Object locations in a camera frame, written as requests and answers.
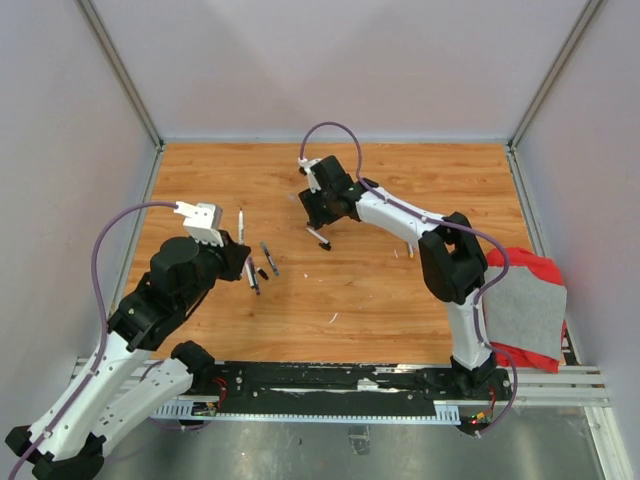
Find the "white pen with lettering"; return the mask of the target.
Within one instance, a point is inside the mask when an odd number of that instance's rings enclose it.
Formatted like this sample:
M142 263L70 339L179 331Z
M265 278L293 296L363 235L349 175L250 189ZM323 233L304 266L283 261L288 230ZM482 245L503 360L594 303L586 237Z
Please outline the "white pen with lettering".
M238 212L238 243L240 245L245 244L245 235L244 235L244 211L243 208L239 209Z

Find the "blue gel pen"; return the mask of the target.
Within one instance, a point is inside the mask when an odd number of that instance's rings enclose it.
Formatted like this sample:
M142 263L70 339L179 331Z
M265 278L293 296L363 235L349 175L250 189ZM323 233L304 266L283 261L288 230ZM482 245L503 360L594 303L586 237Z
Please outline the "blue gel pen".
M261 245L262 251L263 251L263 253L264 253L264 255L265 255L265 257L266 257L266 259L267 259L272 271L273 271L273 273L276 276L279 276L280 275L279 269L277 267L277 264L276 264L276 262L274 260L274 257L272 256L267 244L264 241L261 241L260 245Z

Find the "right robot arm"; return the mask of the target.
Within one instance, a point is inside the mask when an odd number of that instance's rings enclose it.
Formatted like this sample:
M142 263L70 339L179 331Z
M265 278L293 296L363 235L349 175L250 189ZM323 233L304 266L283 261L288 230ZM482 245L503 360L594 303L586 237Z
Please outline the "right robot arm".
M318 230L349 217L379 227L419 252L423 279L445 304L453 340L451 368L455 392L474 400L486 392L496 368L488 347L480 297L488 269L486 257L468 219L420 210L367 179L355 181L334 156L300 159L309 187L299 198Z

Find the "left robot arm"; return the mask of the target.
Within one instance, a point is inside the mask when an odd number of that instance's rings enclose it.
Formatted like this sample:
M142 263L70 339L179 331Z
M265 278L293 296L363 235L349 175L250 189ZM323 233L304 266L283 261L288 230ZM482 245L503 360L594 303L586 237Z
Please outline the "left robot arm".
M251 249L227 232L208 244L166 240L150 268L125 296L92 357L36 422L5 439L37 479L93 479L114 447L172 397L207 393L218 379L215 359L193 341L177 347L122 396L122 384L204 301L218 281L238 281Z

